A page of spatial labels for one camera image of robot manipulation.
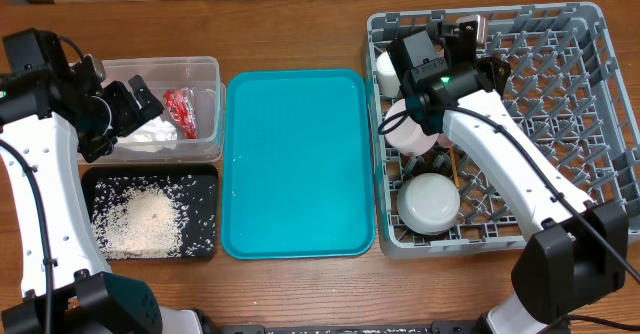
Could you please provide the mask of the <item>pale green cup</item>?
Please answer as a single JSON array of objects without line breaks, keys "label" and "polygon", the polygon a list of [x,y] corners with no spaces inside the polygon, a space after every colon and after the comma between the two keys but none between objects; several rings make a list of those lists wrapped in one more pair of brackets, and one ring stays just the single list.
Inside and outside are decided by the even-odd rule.
[{"label": "pale green cup", "polygon": [[388,52],[383,52],[376,59],[376,80],[380,94],[388,98],[396,98],[400,92],[400,82]]}]

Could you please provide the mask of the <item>pink round plate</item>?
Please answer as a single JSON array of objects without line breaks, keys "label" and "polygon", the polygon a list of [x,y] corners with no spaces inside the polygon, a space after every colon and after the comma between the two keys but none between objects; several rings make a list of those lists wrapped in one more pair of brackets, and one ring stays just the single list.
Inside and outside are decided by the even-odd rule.
[{"label": "pink round plate", "polygon": [[488,21],[480,14],[471,14],[460,17],[456,20],[457,24],[464,24],[475,29],[476,44],[485,44],[488,38]]}]

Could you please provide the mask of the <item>grey bowl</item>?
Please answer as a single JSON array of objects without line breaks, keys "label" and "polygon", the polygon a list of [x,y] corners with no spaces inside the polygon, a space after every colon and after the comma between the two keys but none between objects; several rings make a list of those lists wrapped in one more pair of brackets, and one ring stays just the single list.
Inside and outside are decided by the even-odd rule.
[{"label": "grey bowl", "polygon": [[400,219],[409,229],[419,234],[437,235],[456,223],[460,194],[449,178],[425,173],[401,186],[396,207]]}]

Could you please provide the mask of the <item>white napkin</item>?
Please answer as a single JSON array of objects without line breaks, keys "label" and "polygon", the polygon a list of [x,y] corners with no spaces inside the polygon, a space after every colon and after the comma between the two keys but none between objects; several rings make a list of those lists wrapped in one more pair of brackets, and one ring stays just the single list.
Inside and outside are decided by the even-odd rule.
[{"label": "white napkin", "polygon": [[176,148],[177,129],[169,121],[154,118],[126,137],[119,137],[117,148],[154,153]]}]

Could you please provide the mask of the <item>wooden chopstick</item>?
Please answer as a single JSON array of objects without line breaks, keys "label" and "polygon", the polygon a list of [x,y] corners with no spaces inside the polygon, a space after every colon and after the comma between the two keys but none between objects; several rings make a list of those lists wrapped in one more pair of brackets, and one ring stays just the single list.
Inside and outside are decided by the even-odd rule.
[{"label": "wooden chopstick", "polygon": [[451,170],[452,170],[453,182],[454,182],[454,185],[456,186],[456,188],[459,189],[460,188],[460,182],[459,182],[459,176],[458,176],[458,170],[457,170],[456,154],[455,154],[455,150],[454,150],[453,146],[449,147],[449,157],[450,157],[450,161],[451,161]]}]

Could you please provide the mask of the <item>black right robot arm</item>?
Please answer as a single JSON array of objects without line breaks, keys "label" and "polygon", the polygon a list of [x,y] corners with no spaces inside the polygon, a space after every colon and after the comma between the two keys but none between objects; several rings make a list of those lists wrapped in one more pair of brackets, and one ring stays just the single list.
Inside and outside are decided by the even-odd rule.
[{"label": "black right robot arm", "polygon": [[478,57],[479,24],[439,23],[392,40],[386,50],[406,120],[443,134],[477,165],[515,216],[526,245],[511,272],[512,295],[480,316],[477,333],[565,333],[579,309],[637,278],[628,262],[629,220],[615,201],[595,202],[523,133],[502,97],[510,64]]}]

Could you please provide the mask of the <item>red snack wrapper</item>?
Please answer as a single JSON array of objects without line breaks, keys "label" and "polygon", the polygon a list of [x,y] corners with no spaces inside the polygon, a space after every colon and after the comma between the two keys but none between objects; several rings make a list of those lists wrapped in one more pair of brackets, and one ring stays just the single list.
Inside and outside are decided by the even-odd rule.
[{"label": "red snack wrapper", "polygon": [[172,119],[187,139],[198,137],[195,115],[195,96],[188,88],[169,89],[163,94],[164,104]]}]

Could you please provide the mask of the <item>small pink saucer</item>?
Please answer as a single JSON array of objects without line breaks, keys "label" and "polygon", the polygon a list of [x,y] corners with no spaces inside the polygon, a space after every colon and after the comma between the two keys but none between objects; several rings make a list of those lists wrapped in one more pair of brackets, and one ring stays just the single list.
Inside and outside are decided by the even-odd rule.
[{"label": "small pink saucer", "polygon": [[386,141],[401,154],[406,156],[419,156],[428,152],[437,143],[439,135],[433,134],[427,136],[422,131],[421,126],[414,122],[410,116],[391,131],[391,128],[401,119],[402,117],[399,116],[384,126],[384,137]]}]

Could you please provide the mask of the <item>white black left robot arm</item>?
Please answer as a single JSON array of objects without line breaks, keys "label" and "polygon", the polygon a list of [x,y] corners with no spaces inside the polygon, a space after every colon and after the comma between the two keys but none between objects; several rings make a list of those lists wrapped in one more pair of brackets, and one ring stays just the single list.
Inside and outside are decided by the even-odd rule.
[{"label": "white black left robot arm", "polygon": [[8,333],[212,333],[201,311],[158,304],[150,287],[116,275],[93,235],[78,165],[158,117],[144,80],[107,82],[70,40],[27,29],[3,40],[1,158],[18,217],[22,301],[1,314]]}]

